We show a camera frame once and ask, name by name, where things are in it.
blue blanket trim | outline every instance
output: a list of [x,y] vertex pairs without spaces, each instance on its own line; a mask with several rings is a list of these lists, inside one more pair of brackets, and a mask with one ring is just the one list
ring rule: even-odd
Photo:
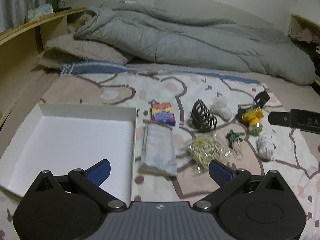
[[60,76],[63,75],[80,75],[80,74],[110,74],[110,73],[122,73],[128,71],[138,72],[154,72],[154,71],[174,71],[179,73],[193,73],[199,75],[205,75],[215,78],[223,78],[232,81],[239,81],[246,84],[261,84],[258,80],[252,78],[239,77],[231,74],[219,73],[209,69],[202,68],[190,68],[190,67],[169,67],[168,65],[161,67],[132,67],[130,65],[122,65],[118,63],[112,63],[107,61],[83,61],[72,64],[64,64],[61,69]]

white curtain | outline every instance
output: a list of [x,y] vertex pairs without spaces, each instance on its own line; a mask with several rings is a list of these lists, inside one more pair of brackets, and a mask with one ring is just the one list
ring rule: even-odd
[[0,32],[26,22],[28,10],[38,8],[46,0],[0,0]]

gray ribbed plate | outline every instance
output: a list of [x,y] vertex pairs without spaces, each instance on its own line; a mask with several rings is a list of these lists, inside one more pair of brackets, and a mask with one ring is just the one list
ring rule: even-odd
[[132,202],[129,209],[109,214],[87,240],[234,240],[209,213],[188,202]]

gray headboard panel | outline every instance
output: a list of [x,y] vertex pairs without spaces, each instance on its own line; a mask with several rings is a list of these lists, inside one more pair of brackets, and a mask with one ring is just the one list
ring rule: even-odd
[[249,12],[213,0],[154,0],[154,6],[175,15],[226,18],[243,25],[273,28],[273,24]]

clear plastic wrapper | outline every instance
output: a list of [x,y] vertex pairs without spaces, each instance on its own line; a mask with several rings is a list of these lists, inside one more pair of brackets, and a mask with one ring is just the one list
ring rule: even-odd
[[188,144],[188,152],[197,164],[197,171],[205,172],[211,160],[223,161],[232,155],[230,150],[216,132],[198,136]]

